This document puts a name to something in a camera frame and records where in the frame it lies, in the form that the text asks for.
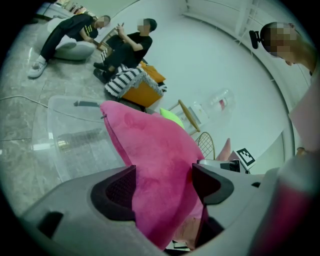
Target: person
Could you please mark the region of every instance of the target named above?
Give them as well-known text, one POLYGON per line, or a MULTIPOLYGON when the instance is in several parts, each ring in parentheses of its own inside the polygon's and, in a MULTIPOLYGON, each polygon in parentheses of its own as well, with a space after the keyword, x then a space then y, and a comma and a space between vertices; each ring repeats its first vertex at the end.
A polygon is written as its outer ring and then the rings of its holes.
POLYGON ((289 65, 301 64, 311 74, 311 84, 305 95, 289 113, 300 142, 297 155, 320 149, 320 60, 317 49, 305 41, 292 23, 272 22, 260 31, 249 31, 252 47, 261 43, 271 55, 289 65))
POLYGON ((42 47, 40 56, 28 72, 29 78, 38 78, 45 70, 48 61, 58 49, 71 49, 78 41, 93 43, 98 36, 98 29, 106 27, 111 18, 104 15, 94 19, 88 14, 74 15, 59 23, 42 47))
POLYGON ((106 58, 102 63, 94 63, 93 74, 106 84, 115 70, 124 64, 128 68, 138 66, 152 45, 149 34, 157 28, 157 22, 152 18, 141 20, 137 26, 138 32, 126 34, 124 23, 116 27, 118 35, 112 36, 106 43, 109 45, 106 58))

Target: cord on floor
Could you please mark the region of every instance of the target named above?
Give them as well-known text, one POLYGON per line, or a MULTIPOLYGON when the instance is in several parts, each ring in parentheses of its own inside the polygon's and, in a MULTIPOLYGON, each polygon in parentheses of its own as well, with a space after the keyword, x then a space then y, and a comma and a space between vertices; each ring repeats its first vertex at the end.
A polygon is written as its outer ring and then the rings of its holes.
POLYGON ((71 118, 80 119, 80 120, 89 121, 89 122, 94 122, 94 123, 104 123, 103 121, 85 119, 85 118, 82 118, 82 117, 74 116, 74 115, 72 115, 72 114, 68 114, 68 113, 64 113, 64 112, 58 111, 58 110, 56 110, 56 109, 53 109, 53 108, 48 107, 47 105, 45 105, 45 104, 43 104, 43 103, 41 103, 41 102, 39 102, 39 101, 36 101, 36 100, 34 100, 34 99, 32 99, 32 98, 29 98, 29 97, 26 97, 26 96, 23 96, 23 95, 13 95, 13 96, 8 96, 8 97, 0 98, 0 101, 12 99, 12 98, 24 98, 24 99, 27 99, 27 100, 29 100, 29 101, 31 101, 31 102, 40 104, 41 106, 43 106, 43 107, 45 107, 45 108, 47 108, 47 109, 53 110, 53 111, 55 111, 55 112, 57 112, 57 113, 66 115, 66 116, 71 117, 71 118))

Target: green pillow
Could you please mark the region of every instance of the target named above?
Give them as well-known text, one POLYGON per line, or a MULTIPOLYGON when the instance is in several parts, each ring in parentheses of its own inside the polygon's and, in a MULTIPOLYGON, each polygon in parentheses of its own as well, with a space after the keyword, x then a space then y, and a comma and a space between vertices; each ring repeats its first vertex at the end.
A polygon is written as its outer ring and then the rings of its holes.
POLYGON ((178 125, 180 125, 183 129, 185 129, 184 124, 182 123, 182 121, 180 120, 179 117, 177 117, 174 113, 165 110, 164 108, 160 107, 160 114, 161 116, 163 116, 166 119, 170 119, 171 121, 174 121, 175 123, 177 123, 178 125))

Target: neck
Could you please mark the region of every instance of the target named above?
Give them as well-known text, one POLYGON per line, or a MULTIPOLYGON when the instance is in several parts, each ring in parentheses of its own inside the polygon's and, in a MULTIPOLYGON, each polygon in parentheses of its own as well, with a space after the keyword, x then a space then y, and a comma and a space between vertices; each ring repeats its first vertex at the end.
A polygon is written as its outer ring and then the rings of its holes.
POLYGON ((147 37, 149 36, 150 32, 140 32, 141 37, 147 37))
POLYGON ((303 42, 301 47, 301 61, 300 64, 304 65, 311 73, 313 73, 316 69, 318 53, 316 48, 308 44, 307 42, 303 42))

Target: white sneaker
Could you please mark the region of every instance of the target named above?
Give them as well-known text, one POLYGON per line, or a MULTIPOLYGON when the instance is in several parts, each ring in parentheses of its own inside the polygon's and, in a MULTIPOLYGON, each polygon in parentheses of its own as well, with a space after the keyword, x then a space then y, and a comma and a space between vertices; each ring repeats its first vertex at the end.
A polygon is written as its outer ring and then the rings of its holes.
POLYGON ((29 78, 40 77, 42 75, 42 73, 44 72, 47 64, 48 64, 47 62, 41 63, 39 61, 36 61, 35 63, 33 63, 32 67, 30 68, 30 70, 28 72, 28 77, 29 78))
POLYGON ((56 50, 59 49, 72 49, 77 45, 77 40, 74 38, 68 38, 65 40, 61 40, 61 42, 56 46, 56 50))

